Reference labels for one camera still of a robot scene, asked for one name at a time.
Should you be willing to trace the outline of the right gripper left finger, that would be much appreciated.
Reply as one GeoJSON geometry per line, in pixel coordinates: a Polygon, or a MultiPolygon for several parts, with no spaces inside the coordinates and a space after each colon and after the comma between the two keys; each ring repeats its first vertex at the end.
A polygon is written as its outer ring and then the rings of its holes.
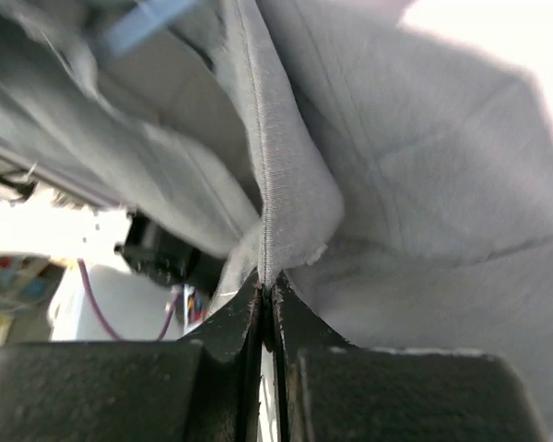
{"type": "Polygon", "coordinates": [[[262,290],[174,342],[0,348],[0,441],[254,441],[262,290]]]}

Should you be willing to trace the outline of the grey button shirt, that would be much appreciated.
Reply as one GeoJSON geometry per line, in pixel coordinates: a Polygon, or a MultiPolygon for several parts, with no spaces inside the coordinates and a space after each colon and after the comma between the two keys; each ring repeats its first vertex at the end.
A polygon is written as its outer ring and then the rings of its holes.
{"type": "Polygon", "coordinates": [[[364,347],[505,355],[553,436],[553,9],[201,1],[99,62],[130,1],[0,1],[0,146],[364,347]]]}

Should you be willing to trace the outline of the light blue hanger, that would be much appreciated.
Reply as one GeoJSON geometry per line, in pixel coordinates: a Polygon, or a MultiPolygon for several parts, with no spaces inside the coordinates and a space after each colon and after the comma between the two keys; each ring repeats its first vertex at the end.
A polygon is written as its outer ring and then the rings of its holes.
{"type": "Polygon", "coordinates": [[[142,1],[102,31],[92,48],[99,62],[113,60],[164,30],[192,9],[194,0],[142,1]]]}

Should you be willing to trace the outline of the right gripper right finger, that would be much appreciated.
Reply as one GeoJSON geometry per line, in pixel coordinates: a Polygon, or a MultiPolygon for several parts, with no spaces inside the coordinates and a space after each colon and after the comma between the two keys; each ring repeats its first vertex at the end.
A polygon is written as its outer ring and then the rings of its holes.
{"type": "Polygon", "coordinates": [[[283,441],[543,441],[527,391],[502,359],[470,350],[351,344],[285,276],[271,291],[283,441]]]}

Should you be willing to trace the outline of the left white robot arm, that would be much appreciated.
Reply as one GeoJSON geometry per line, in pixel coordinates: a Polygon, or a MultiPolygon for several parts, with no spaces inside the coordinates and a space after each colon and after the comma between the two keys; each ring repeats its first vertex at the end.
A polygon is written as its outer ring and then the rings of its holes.
{"type": "Polygon", "coordinates": [[[71,209],[0,200],[0,256],[82,259],[142,274],[162,286],[211,294],[223,261],[204,254],[141,213],[71,209]]]}

